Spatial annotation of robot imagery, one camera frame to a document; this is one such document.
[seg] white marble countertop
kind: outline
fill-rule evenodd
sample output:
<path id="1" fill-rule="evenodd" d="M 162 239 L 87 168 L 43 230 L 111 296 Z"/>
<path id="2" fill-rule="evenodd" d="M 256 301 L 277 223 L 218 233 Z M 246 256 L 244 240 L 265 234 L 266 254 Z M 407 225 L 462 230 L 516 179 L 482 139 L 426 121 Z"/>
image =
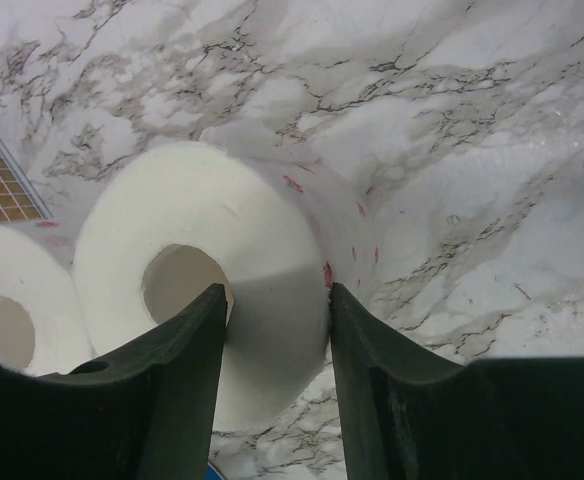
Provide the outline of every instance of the white marble countertop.
<path id="1" fill-rule="evenodd" d="M 54 213 L 241 119 L 367 195 L 380 318 L 460 362 L 584 354 L 584 0 L 0 0 L 0 135 Z M 329 365 L 212 456 L 345 478 Z"/>

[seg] roll core hole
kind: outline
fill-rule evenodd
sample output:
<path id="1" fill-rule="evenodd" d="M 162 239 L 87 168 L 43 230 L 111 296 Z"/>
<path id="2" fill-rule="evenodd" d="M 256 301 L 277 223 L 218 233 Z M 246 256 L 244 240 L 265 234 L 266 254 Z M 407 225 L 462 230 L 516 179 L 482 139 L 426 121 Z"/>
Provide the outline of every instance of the roll core hole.
<path id="1" fill-rule="evenodd" d="M 34 324 L 23 306 L 0 295 L 0 363 L 24 370 L 34 357 Z"/>
<path id="2" fill-rule="evenodd" d="M 198 248 L 170 245 L 148 264 L 141 289 L 148 312 L 160 325 L 180 313 L 213 283 L 225 286 L 229 318 L 234 298 L 219 264 Z"/>

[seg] toilet paper roll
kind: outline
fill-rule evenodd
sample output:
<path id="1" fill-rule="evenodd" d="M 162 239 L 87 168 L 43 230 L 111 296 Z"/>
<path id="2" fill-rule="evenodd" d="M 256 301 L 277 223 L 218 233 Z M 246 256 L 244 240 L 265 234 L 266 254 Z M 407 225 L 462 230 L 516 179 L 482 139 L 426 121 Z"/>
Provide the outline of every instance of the toilet paper roll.
<path id="1" fill-rule="evenodd" d="M 72 229 L 59 220 L 0 225 L 0 363 L 38 376 L 93 357 L 68 268 Z"/>
<path id="2" fill-rule="evenodd" d="M 315 164 L 236 159 L 198 142 L 151 150 L 97 201 L 74 281 L 98 354 L 222 283 L 231 317 L 216 430 L 270 423 L 321 369 L 333 281 L 370 292 L 378 248 L 354 189 Z"/>

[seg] white toilet paper roll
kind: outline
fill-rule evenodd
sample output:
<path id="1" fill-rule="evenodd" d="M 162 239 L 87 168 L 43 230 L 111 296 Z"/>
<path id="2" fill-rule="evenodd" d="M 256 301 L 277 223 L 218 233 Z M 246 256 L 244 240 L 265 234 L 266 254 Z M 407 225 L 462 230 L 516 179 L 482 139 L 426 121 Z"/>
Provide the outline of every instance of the white toilet paper roll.
<path id="1" fill-rule="evenodd" d="M 0 225 L 0 363 L 67 373 L 93 357 L 68 272 L 72 229 L 58 220 Z"/>
<path id="2" fill-rule="evenodd" d="M 329 287 L 365 299 L 377 261 L 374 225 L 335 173 L 184 142 L 108 186 L 77 242 L 74 281 L 98 354 L 225 284 L 234 305 L 214 427 L 233 430 L 294 401 L 322 367 Z"/>

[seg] marble surface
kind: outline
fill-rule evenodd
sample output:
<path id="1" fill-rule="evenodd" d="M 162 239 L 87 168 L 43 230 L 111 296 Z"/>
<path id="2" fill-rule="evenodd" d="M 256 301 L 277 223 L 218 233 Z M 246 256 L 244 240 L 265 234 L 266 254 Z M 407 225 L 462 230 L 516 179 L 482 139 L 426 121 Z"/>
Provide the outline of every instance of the marble surface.
<path id="1" fill-rule="evenodd" d="M 442 356 L 584 354 L 584 1 L 0 1 L 0 135 L 54 213 L 263 121 L 368 198 L 370 309 Z M 330 364 L 230 479 L 343 479 Z"/>

